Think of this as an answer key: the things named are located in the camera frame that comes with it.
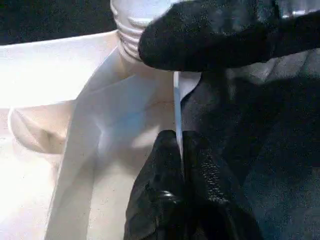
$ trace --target black glove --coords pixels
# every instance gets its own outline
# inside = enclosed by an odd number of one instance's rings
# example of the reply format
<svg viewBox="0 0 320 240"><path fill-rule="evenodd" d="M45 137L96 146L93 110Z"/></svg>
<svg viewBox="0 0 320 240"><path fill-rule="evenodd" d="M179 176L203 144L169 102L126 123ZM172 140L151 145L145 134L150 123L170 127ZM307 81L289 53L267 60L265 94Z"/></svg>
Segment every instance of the black glove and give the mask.
<svg viewBox="0 0 320 240"><path fill-rule="evenodd" d="M126 210L124 239L184 239L184 188L176 134L163 131L134 182Z"/></svg>
<svg viewBox="0 0 320 240"><path fill-rule="evenodd" d="M228 165L195 132L183 133L186 182L176 134L163 131L139 173L126 211L125 240L260 240Z"/></svg>
<svg viewBox="0 0 320 240"><path fill-rule="evenodd" d="M189 0L150 24L139 42L154 68L241 67L320 46L320 1Z"/></svg>

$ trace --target dark background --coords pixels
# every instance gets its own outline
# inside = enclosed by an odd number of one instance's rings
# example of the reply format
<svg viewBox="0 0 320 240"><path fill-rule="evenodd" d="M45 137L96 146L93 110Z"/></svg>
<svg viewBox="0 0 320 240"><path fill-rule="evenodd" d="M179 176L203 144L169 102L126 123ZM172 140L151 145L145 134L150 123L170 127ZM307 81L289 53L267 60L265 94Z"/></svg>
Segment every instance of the dark background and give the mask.
<svg viewBox="0 0 320 240"><path fill-rule="evenodd" d="M114 29L110 0L0 0L0 45Z"/></svg>

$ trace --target white plastic bottle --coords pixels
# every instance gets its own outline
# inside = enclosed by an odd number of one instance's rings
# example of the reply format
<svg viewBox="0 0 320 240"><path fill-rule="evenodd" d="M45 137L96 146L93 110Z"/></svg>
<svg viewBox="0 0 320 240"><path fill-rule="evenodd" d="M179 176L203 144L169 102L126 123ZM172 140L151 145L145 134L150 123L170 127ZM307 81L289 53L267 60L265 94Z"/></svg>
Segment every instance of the white plastic bottle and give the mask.
<svg viewBox="0 0 320 240"><path fill-rule="evenodd" d="M119 33L119 51L131 62L139 61L138 43L146 26L179 0L111 0Z"/></svg>

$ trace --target white plastic tray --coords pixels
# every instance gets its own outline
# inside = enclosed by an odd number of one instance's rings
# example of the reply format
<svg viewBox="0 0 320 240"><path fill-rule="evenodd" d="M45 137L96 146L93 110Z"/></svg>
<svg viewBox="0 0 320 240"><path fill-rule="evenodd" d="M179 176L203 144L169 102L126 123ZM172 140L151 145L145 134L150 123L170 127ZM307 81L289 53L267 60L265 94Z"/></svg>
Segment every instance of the white plastic tray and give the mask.
<svg viewBox="0 0 320 240"><path fill-rule="evenodd" d="M175 127L172 73L127 76L116 48L77 100L46 240L123 238L133 182L158 133Z"/></svg>

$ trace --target finger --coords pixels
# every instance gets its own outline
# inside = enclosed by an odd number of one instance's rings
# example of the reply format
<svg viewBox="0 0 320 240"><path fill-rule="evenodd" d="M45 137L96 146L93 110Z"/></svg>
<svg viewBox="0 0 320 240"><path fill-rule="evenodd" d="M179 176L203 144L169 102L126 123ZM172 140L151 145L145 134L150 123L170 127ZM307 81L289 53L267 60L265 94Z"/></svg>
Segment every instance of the finger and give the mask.
<svg viewBox="0 0 320 240"><path fill-rule="evenodd" d="M260 9L257 9L257 2L197 0L177 3L145 29L139 42L140 57L149 66L176 71L245 65L266 55L266 34L272 26L265 23L267 19L270 22L276 18L271 1L265 1L269 4L263 4ZM259 10L263 10L263 14L258 15ZM237 36L244 31L250 37Z"/></svg>
<svg viewBox="0 0 320 240"><path fill-rule="evenodd" d="M262 239L237 178L212 144L196 132L184 132L183 143L196 216L208 239Z"/></svg>
<svg viewBox="0 0 320 240"><path fill-rule="evenodd" d="M162 131L133 184L124 239L179 239L183 236L183 191L176 134Z"/></svg>
<svg viewBox="0 0 320 240"><path fill-rule="evenodd" d="M301 8L295 1L285 2L177 3L142 33L140 58L158 69L203 72L318 48L320 3L309 10L307 3Z"/></svg>

